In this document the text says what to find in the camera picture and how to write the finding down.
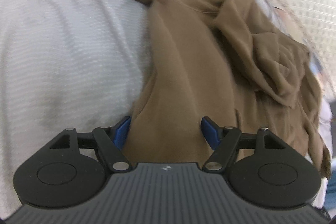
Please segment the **brown zip hoodie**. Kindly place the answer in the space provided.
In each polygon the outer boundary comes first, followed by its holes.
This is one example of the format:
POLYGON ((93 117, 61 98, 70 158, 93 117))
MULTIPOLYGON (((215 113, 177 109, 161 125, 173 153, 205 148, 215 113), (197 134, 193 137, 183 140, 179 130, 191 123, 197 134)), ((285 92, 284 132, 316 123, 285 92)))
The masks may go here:
POLYGON ((137 162, 203 164, 200 121, 268 126, 330 176, 318 133, 321 89, 308 48, 282 33, 256 0, 136 0, 149 6, 154 69, 123 149, 137 162))

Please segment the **white bed sheet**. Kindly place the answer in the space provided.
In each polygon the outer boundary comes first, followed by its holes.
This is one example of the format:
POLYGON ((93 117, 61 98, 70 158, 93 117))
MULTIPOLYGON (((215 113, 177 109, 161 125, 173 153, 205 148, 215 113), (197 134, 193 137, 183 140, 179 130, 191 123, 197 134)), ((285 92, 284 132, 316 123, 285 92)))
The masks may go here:
POLYGON ((135 0, 1 0, 1 217, 15 170, 65 128, 133 110, 151 72, 147 6, 135 0))

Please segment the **patchwork patterned pillow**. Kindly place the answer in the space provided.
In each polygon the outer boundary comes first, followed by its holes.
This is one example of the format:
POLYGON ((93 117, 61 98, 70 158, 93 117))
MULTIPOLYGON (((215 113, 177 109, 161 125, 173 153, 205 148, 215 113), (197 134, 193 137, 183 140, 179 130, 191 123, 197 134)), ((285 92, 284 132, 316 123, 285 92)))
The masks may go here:
MULTIPOLYGON (((300 28, 298 24, 290 17, 290 14, 281 7, 274 6, 273 8, 277 16, 281 19, 286 32, 294 40, 307 45, 307 40, 302 32, 302 28, 300 28)), ((310 69, 315 75, 321 90, 324 92, 325 76, 323 74, 322 65, 313 52, 311 53, 310 69)), ((321 111, 319 115, 319 134, 324 140, 331 155, 333 154, 332 123, 333 113, 330 103, 326 100, 325 96, 322 95, 321 111)))

